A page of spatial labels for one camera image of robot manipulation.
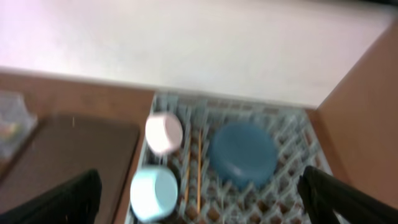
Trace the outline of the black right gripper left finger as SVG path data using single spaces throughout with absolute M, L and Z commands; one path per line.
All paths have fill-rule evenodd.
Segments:
M 94 223 L 102 182 L 96 169 L 54 187 L 1 214 L 1 223 Z

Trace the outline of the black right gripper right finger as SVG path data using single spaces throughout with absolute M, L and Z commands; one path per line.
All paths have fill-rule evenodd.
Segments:
M 332 177 L 306 166 L 297 190 L 312 223 L 397 223 L 397 210 Z

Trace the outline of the light blue rice bowl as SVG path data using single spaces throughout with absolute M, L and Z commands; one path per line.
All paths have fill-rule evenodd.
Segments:
M 130 186 L 130 203 L 137 219 L 155 222 L 169 216 L 177 205 L 178 182 L 165 166 L 144 166 L 136 171 Z

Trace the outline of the blue plate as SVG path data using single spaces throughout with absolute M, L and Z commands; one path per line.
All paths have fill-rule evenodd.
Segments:
M 248 122 L 228 123 L 217 129 L 207 152 L 211 168 L 223 181 L 239 190 L 250 183 L 264 186 L 278 162 L 278 150 L 271 136 Z

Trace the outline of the white bowl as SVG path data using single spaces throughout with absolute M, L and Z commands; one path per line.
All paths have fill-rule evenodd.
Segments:
M 173 153 L 182 145 L 182 124 L 173 113 L 152 113 L 146 120 L 145 138 L 155 155 Z

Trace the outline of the short wooden chopstick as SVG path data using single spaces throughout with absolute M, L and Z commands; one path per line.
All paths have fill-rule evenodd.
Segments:
M 191 148 L 189 147 L 188 149 L 188 155 L 187 155 L 187 170 L 185 174 L 186 178 L 186 186 L 185 186 L 185 193 L 184 193 L 184 201 L 187 204 L 188 203 L 188 198 L 189 198 L 189 181 L 190 181 L 190 158 L 191 158 Z

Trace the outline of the long wooden chopstick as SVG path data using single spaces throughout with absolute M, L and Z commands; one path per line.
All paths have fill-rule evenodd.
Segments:
M 202 129 L 198 133 L 198 166 L 197 166 L 197 214 L 200 214 L 201 210 L 201 152 L 202 152 Z

